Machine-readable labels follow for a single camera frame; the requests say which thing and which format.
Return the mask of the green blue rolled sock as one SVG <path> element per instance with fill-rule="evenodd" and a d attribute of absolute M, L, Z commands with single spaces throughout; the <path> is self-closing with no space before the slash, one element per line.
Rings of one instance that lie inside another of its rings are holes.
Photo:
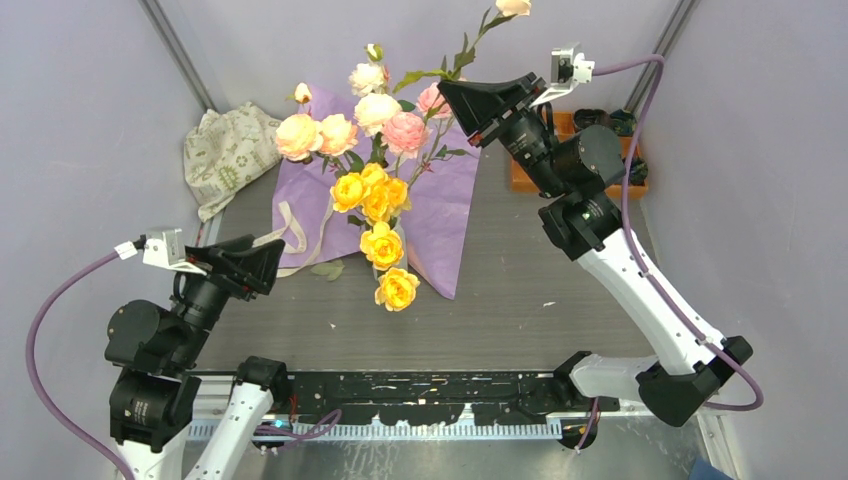
<path fill-rule="evenodd" d="M 612 130 L 620 137 L 632 137 L 638 127 L 637 117 L 629 110 L 610 112 L 609 119 Z"/>

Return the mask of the fallen green leaf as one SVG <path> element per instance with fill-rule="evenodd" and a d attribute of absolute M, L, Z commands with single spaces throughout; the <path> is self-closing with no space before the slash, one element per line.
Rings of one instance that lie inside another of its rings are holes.
<path fill-rule="evenodd" d="M 310 272 L 314 275 L 323 277 L 328 282 L 333 282 L 342 275 L 344 269 L 344 261 L 342 259 L 335 259 L 327 262 L 316 263 L 310 268 Z"/>

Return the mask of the small pale pink rosebud stem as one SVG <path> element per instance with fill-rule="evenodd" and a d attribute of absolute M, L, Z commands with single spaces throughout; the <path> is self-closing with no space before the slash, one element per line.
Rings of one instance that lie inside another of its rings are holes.
<path fill-rule="evenodd" d="M 471 37 L 467 32 L 463 34 L 463 43 L 458 53 L 451 61 L 443 58 L 442 64 L 435 69 L 408 71 L 395 84 L 393 93 L 401 90 L 425 78 L 437 80 L 459 80 L 465 67 L 471 65 L 477 54 L 477 46 L 483 37 L 491 30 L 512 21 L 515 18 L 529 16 L 532 11 L 530 0 L 497 0 L 489 7 L 480 20 L 477 33 Z"/>

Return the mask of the peach rose flower stem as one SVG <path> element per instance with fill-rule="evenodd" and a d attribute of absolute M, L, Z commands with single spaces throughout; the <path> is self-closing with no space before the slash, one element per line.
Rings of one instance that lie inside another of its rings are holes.
<path fill-rule="evenodd" d="M 358 127 L 343 114 L 315 119 L 309 108 L 313 94 L 306 83 L 299 83 L 290 99 L 302 107 L 302 112 L 286 117 L 276 128 L 278 153 L 290 162 L 304 164 L 317 156 L 326 167 L 347 171 L 342 158 L 358 145 Z"/>

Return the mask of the orange compartment tray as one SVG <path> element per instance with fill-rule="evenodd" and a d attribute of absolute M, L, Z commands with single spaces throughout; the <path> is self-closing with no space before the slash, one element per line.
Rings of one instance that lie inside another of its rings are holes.
<path fill-rule="evenodd" d="M 574 112 L 564 112 L 564 111 L 554 111 L 553 115 L 553 126 L 555 129 L 555 133 L 560 141 L 565 141 L 573 137 L 575 134 L 579 132 L 574 131 L 574 125 L 572 121 L 572 116 Z M 625 160 L 626 155 L 629 153 L 631 149 L 631 145 L 633 144 L 632 137 L 620 137 L 619 142 L 621 143 L 621 157 L 622 160 Z M 641 153 L 640 147 L 638 144 L 634 147 L 634 156 L 640 157 L 643 160 L 643 155 Z M 510 165 L 510 188 L 514 192 L 522 192 L 522 193 L 538 193 L 539 190 L 535 186 L 535 184 L 531 181 L 528 175 L 520 168 L 520 165 L 516 161 L 512 161 Z M 628 197 L 633 199 L 641 199 L 646 195 L 648 191 L 648 177 L 644 186 L 631 186 L 629 184 L 628 187 Z"/>

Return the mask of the purple pink wrapping paper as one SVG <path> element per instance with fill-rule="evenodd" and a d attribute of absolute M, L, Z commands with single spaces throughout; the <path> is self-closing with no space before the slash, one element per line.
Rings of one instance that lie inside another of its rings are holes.
<path fill-rule="evenodd" d="M 448 299 L 456 296 L 479 156 L 478 149 L 471 149 L 465 156 L 433 163 L 412 186 L 411 209 L 400 217 L 411 248 L 408 264 Z M 332 171 L 323 169 L 321 160 L 307 166 L 283 162 L 271 201 L 272 230 L 283 226 L 277 205 L 287 201 L 308 238 L 315 241 L 334 184 Z M 360 235 L 360 229 L 349 224 L 345 214 L 333 213 L 317 263 L 357 253 Z M 283 239 L 288 246 L 294 245 L 291 233 Z M 307 256 L 283 255 L 279 267 L 296 267 Z"/>

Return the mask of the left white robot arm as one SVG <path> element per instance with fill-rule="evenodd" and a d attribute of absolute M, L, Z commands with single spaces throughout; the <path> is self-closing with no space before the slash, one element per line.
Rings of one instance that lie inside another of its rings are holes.
<path fill-rule="evenodd" d="M 126 259 L 173 272 L 171 305 L 121 306 L 107 325 L 105 359 L 120 368 L 109 397 L 110 436 L 126 479 L 174 479 L 201 386 L 192 375 L 227 302 L 271 292 L 286 243 L 244 235 L 190 247 L 180 229 L 143 235 L 118 249 Z"/>

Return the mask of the white ribbed vase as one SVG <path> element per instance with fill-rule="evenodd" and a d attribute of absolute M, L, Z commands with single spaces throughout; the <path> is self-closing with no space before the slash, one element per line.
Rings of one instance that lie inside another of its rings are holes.
<path fill-rule="evenodd" d="M 401 226 L 400 223 L 397 223 L 394 226 L 393 231 L 396 232 L 398 234 L 399 238 L 400 238 L 402 253 L 403 253 L 403 255 L 400 257 L 398 262 L 395 264 L 395 267 L 407 270 L 408 269 L 408 255 L 407 255 L 408 250 L 407 250 L 407 240 L 406 240 L 405 231 L 404 231 L 404 229 L 403 229 L 403 227 Z M 373 273 L 374 280 L 379 281 L 379 278 L 384 274 L 384 271 L 378 270 L 376 267 L 372 267 L 372 273 Z"/>

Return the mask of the pink white flower spray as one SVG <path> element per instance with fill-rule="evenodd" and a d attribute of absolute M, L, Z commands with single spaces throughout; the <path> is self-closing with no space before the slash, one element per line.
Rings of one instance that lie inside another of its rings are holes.
<path fill-rule="evenodd" d="M 371 158 L 380 158 L 384 162 L 389 151 L 383 138 L 384 127 L 403 109 L 400 102 L 389 93 L 390 73 L 384 64 L 382 47 L 369 43 L 365 45 L 364 51 L 366 61 L 358 63 L 348 76 L 351 92 L 359 98 L 354 106 L 354 120 L 372 141 Z"/>

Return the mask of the yellow rose flower spray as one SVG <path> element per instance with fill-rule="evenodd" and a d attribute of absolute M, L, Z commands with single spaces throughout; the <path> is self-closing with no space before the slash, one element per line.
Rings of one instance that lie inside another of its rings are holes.
<path fill-rule="evenodd" d="M 349 214 L 350 222 L 363 228 L 359 250 L 372 267 L 384 271 L 377 281 L 374 302 L 389 312 L 408 308 L 417 297 L 419 278 L 408 269 L 396 268 L 403 255 L 394 226 L 411 208 L 409 186 L 390 175 L 379 163 L 368 163 L 359 172 L 343 174 L 330 188 L 336 213 Z"/>

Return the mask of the right corner frame post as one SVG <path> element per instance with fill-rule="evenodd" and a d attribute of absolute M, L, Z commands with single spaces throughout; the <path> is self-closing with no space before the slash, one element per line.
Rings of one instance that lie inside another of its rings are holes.
<path fill-rule="evenodd" d="M 689 20 L 698 8 L 700 0 L 679 0 L 665 23 L 654 46 L 653 53 L 668 58 Z M 654 64 L 646 64 L 634 85 L 624 109 L 636 113 L 647 97 L 650 84 L 656 74 Z"/>

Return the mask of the corner frame post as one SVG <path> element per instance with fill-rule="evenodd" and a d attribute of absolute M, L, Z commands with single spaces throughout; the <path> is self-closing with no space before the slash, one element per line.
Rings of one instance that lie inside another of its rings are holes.
<path fill-rule="evenodd" d="M 183 42 L 170 21 L 167 12 L 159 0 L 139 0 L 151 26 L 163 42 L 165 49 L 172 58 L 177 70 L 186 82 L 197 103 L 204 110 L 216 110 L 212 96 Z"/>
<path fill-rule="evenodd" d="M 668 58 L 689 20 L 698 8 L 700 0 L 679 0 L 665 23 L 654 46 L 653 53 Z M 654 64 L 646 64 L 634 85 L 624 109 L 636 113 L 647 97 L 650 84 L 656 74 Z"/>

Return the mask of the patterned sock front compartment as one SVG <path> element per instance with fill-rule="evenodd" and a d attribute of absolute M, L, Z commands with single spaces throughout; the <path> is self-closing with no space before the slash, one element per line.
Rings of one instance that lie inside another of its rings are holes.
<path fill-rule="evenodd" d="M 645 160 L 635 157 L 630 165 L 628 183 L 631 186 L 644 186 L 649 174 L 649 167 Z"/>

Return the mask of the cream printed ribbon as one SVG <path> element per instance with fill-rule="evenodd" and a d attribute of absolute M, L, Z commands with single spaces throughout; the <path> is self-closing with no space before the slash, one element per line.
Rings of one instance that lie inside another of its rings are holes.
<path fill-rule="evenodd" d="M 306 267 L 312 267 L 317 263 L 317 258 L 321 254 L 324 243 L 326 225 L 334 213 L 333 202 L 328 201 L 324 214 L 321 218 L 318 228 L 318 237 L 315 241 L 308 238 L 305 230 L 300 224 L 298 218 L 293 214 L 291 205 L 287 201 L 279 202 L 277 205 L 278 213 L 283 220 L 283 226 L 279 229 L 272 230 L 270 233 L 262 235 L 253 241 L 252 246 L 258 247 L 270 243 L 273 240 L 282 240 L 286 233 L 291 233 L 294 236 L 294 245 L 286 245 L 283 250 L 284 255 L 300 255 L 307 253 L 306 259 L 296 267 L 278 267 L 276 270 L 277 278 L 290 277 Z"/>

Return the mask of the pink peony flower stem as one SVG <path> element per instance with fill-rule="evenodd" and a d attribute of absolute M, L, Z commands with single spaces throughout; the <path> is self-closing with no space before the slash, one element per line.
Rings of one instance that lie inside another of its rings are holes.
<path fill-rule="evenodd" d="M 445 137 L 454 123 L 453 111 L 434 82 L 419 94 L 412 111 L 402 111 L 384 124 L 383 145 L 398 163 L 414 162 L 406 181 L 409 187 L 429 172 L 433 163 L 468 154 L 466 149 L 446 143 Z"/>

